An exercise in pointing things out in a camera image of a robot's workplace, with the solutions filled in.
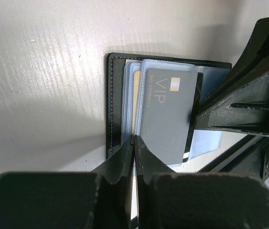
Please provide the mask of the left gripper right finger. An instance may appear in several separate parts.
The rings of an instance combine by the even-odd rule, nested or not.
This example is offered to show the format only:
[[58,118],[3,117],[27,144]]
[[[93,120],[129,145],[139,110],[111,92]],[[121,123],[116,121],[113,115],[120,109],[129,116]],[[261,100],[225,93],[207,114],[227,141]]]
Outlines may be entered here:
[[269,229],[269,189],[250,173],[177,173],[134,138],[141,229]]

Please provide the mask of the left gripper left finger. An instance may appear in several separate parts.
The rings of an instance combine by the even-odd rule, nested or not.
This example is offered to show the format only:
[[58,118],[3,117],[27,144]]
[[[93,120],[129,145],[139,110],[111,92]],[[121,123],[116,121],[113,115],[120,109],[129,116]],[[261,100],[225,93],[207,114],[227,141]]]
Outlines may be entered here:
[[128,229],[134,137],[90,172],[0,175],[0,229]]

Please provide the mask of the black leather card holder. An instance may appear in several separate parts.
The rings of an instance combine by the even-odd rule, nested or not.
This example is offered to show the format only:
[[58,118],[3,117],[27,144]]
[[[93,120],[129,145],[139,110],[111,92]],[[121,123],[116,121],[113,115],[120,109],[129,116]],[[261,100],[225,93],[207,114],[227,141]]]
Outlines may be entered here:
[[216,151],[222,132],[196,130],[200,102],[227,76],[228,62],[128,53],[106,57],[106,156],[140,136],[162,162],[178,166]]

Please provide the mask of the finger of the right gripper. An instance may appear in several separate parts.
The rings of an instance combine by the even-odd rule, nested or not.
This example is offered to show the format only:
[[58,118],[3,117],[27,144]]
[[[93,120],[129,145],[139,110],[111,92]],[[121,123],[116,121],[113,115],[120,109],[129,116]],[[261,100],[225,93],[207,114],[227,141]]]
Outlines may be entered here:
[[248,74],[269,54],[269,17],[256,22],[250,39],[240,58],[227,74],[225,79],[217,86],[199,105],[199,112],[208,109],[219,96],[229,89],[238,80]]
[[269,58],[206,101],[195,128],[269,137]]

